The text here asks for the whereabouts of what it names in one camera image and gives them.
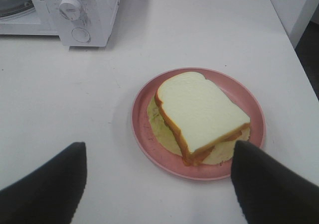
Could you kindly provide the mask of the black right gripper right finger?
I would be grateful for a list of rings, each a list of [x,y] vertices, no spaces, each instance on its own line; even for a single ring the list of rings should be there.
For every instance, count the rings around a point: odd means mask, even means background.
[[[317,224],[319,188],[248,141],[237,141],[231,181],[249,224]]]

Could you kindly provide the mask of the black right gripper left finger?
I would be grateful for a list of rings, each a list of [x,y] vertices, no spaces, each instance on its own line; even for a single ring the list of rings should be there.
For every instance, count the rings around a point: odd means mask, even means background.
[[[87,183],[84,142],[74,142],[0,191],[2,224],[69,224]]]

